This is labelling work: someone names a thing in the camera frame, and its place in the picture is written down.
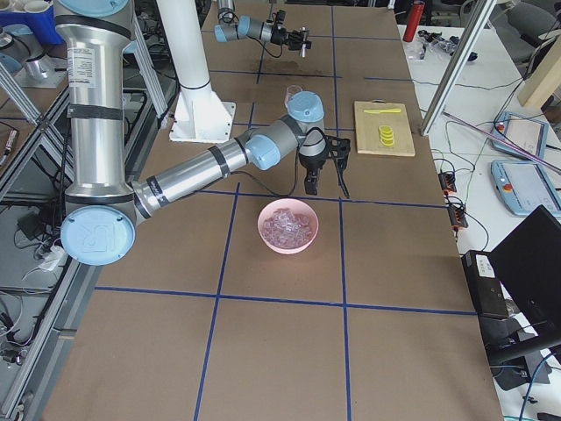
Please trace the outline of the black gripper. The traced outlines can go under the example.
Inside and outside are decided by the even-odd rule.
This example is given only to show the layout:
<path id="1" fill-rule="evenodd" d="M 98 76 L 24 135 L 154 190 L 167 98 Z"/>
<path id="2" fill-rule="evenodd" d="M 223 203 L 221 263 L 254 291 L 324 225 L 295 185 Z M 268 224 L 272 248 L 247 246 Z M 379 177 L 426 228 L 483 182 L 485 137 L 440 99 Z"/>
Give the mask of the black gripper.
<path id="1" fill-rule="evenodd" d="M 350 197 L 349 190 L 344 180 L 344 171 L 347 167 L 348 155 L 351 150 L 349 139 L 338 138 L 330 135 L 319 135 L 319 139 L 309 145 L 303 145 L 299 151 L 300 163 L 306 169 L 304 189 L 307 195 L 317 195 L 320 175 L 326 161 L 334 163 L 337 182 L 345 198 Z"/>
<path id="2" fill-rule="evenodd" d="M 309 31 L 305 27 L 287 32 L 284 26 L 273 24 L 269 42 L 277 46 L 287 45 L 289 51 L 303 51 L 310 49 L 312 46 L 311 41 L 303 40 L 308 36 Z"/>

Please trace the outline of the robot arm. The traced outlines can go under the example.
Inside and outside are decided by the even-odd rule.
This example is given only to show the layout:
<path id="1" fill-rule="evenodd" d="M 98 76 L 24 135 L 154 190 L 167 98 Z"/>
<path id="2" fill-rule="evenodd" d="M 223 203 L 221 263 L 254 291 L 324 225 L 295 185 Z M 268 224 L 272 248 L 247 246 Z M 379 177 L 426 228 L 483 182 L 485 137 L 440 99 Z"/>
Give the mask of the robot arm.
<path id="1" fill-rule="evenodd" d="M 178 96 L 172 138 L 207 149 L 145 180 L 130 172 L 143 158 L 126 136 L 124 54 L 139 48 L 131 1 L 57 1 L 57 33 L 67 46 L 70 141 L 62 156 L 73 169 L 63 202 L 60 241 L 74 260 L 90 266 L 114 263 L 131 250 L 138 225 L 169 204 L 187 198 L 247 165 L 266 171 L 289 155 L 304 168 L 305 190 L 316 193 L 323 165 L 337 175 L 347 167 L 351 143 L 326 134 L 320 96 L 301 91 L 286 102 L 286 113 L 270 125 L 233 135 L 236 106 L 213 90 L 196 6 L 191 1 L 158 4 L 173 59 Z"/>
<path id="2" fill-rule="evenodd" d="M 257 41 L 264 50 L 266 43 L 280 48 L 286 46 L 289 51 L 297 51 L 302 58 L 312 48 L 309 39 L 309 30 L 304 26 L 299 30 L 289 31 L 284 26 L 286 12 L 278 10 L 266 20 L 258 20 L 250 16 L 238 16 L 235 13 L 233 1 L 217 2 L 218 24 L 214 27 L 214 33 L 218 42 L 226 43 L 240 39 L 253 39 Z"/>

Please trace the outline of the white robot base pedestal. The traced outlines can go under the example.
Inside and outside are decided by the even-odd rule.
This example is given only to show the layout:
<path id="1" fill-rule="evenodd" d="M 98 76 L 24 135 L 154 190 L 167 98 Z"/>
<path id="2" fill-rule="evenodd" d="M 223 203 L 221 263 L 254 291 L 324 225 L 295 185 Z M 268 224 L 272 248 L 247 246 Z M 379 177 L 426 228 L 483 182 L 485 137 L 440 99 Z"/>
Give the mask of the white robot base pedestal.
<path id="1" fill-rule="evenodd" d="M 160 0 L 157 5 L 180 85 L 170 139 L 224 143 L 236 105 L 221 101 L 212 88 L 195 3 Z"/>

